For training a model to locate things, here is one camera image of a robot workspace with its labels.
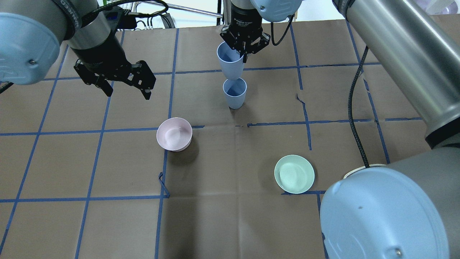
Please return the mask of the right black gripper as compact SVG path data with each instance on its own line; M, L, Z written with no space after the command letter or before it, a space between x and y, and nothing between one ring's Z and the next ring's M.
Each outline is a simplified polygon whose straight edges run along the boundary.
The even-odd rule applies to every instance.
M271 36L263 32L262 17L256 9L232 9L229 25L222 28L221 38L230 49L241 54L243 64L248 54L256 54L269 45Z

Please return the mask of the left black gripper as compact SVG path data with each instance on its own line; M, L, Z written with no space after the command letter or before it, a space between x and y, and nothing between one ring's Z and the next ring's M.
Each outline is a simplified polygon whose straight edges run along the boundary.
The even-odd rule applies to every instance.
M113 94L113 87L107 81L111 80L134 86L145 100L151 99L155 75L144 60L130 63L116 36L108 36L103 43L90 49L74 49L74 53L89 72L105 78L97 79L95 86L107 97Z

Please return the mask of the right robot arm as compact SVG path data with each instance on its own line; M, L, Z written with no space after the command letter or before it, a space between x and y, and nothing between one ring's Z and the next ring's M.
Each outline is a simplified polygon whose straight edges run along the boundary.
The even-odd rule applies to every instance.
M459 258L459 49L431 19L410 1L351 1L348 21L336 24L310 22L291 29L297 46L311 38L331 55L337 29L350 41L346 52L356 54L367 43L379 64L365 64L359 81L367 90L375 125L361 122L358 128L379 128L375 134L382 147L369 151L382 166L353 172L346 178L327 169L350 169L358 153L344 132L344 115L324 121L332 108L345 109L326 90L340 94L351 79L353 66L315 65L301 69L303 80L297 102L303 107L307 133L293 136L300 124L292 122L238 123L239 188L243 233L251 243L275 247L263 222L293 231L297 218L294 200L279 205L288 144L299 150L308 144L317 172L313 187L337 179L320 203L320 223L325 251L331 259L458 259Z

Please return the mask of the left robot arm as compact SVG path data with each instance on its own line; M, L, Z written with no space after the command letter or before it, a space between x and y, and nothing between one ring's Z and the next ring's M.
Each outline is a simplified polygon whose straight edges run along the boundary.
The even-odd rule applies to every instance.
M124 3L100 6L96 0L2 0L1 92L14 84L43 80L58 58L61 44L67 43L78 58L74 70L85 84L110 97L110 81L123 82L149 100L155 75L143 60L130 63L115 35L119 29L136 28L136 18L148 14L123 9Z

